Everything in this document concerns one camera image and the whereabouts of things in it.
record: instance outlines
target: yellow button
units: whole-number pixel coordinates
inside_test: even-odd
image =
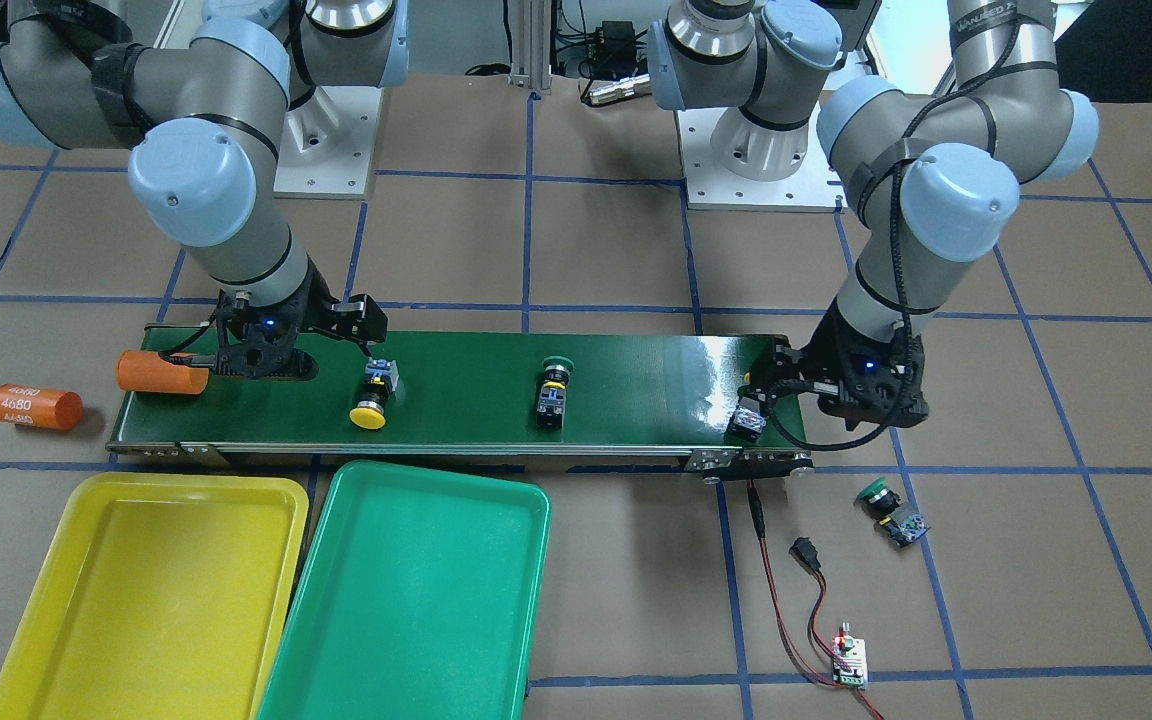
[[[379,430],[385,427],[385,415],[379,414],[372,407],[355,407],[349,411],[349,420],[365,430]]]

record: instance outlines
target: teal plastic tray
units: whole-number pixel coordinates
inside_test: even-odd
[[[521,717],[548,537],[536,486],[349,462],[260,720]]]

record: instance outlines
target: yellow tray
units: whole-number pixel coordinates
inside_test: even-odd
[[[305,491],[101,473],[69,497],[0,673],[0,719],[256,717]]]

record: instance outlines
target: orange cylinder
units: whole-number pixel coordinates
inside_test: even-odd
[[[152,350],[128,350],[118,357],[118,387],[124,392],[165,392],[200,395],[207,387],[205,367],[173,365]]]
[[[36,429],[68,430],[83,419],[83,400],[67,389],[0,386],[0,422]]]

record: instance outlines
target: green tray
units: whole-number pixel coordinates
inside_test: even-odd
[[[340,468],[260,720],[521,717],[548,536],[530,484]]]
[[[151,325],[143,347],[165,350],[192,328]],[[579,334],[392,332],[376,356],[396,361],[401,381],[388,423],[348,419],[364,357],[356,347],[305,334],[320,364],[306,382],[211,378],[197,397],[128,393],[109,449],[320,452],[355,455],[690,455],[740,446],[723,437],[741,377],[768,336],[579,336]],[[209,353],[209,334],[192,350]],[[571,357],[561,430],[536,426],[543,361]],[[799,410],[781,419],[803,433]],[[767,432],[758,450],[791,450]]]

